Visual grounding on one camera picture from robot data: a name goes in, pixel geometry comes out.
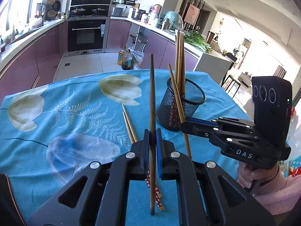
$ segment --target oven handle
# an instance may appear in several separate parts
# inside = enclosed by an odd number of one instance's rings
[[[81,28],[81,29],[72,29],[72,31],[78,31],[78,30],[90,30],[90,29],[101,29],[101,27],[95,27],[95,28]]]

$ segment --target green vegetables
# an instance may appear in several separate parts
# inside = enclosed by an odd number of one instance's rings
[[[184,42],[187,42],[204,52],[209,52],[211,48],[211,46],[205,42],[202,35],[197,31],[190,31],[189,33],[184,34]]]

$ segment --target stove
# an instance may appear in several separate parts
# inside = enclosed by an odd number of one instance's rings
[[[72,0],[65,56],[103,53],[113,0]]]

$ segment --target sink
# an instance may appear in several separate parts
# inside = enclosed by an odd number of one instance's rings
[[[14,41],[12,41],[12,42],[10,43],[10,45],[13,44],[13,43],[16,42],[16,41],[19,41],[19,40],[21,40],[21,39],[27,37],[28,35],[34,33],[34,32],[37,31],[38,29],[40,29],[40,27],[39,27],[39,28],[31,29],[30,31],[25,32],[24,34],[22,34],[21,36],[19,36],[17,39],[15,39]]]

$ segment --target hand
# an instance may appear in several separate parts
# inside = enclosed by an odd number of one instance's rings
[[[240,161],[237,168],[237,182],[242,187],[250,188],[254,179],[261,179],[262,182],[272,180],[277,175],[278,168],[279,165],[277,163],[271,170],[264,170],[259,168],[252,171],[248,168],[248,164]]]

